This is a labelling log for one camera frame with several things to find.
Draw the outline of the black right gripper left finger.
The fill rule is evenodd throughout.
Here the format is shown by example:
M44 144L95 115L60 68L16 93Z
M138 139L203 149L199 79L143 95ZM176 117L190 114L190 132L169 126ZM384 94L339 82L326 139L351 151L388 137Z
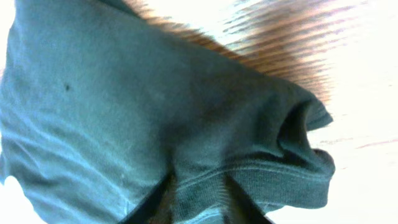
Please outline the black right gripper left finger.
M120 224L172 224L174 175L167 174Z

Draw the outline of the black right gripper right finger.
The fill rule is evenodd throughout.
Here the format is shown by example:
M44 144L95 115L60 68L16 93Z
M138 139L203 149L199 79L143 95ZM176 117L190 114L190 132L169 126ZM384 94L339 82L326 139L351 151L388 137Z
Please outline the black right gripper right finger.
M222 214L225 224L273 224L232 177L223 178Z

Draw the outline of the dark teal t-shirt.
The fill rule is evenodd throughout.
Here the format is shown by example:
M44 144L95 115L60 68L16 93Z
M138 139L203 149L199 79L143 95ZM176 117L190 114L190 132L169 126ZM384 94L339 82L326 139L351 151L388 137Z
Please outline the dark teal t-shirt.
M322 208L335 172L312 93L149 25L122 1L20 0L1 78L1 180L47 223L117 223L166 176L174 223Z

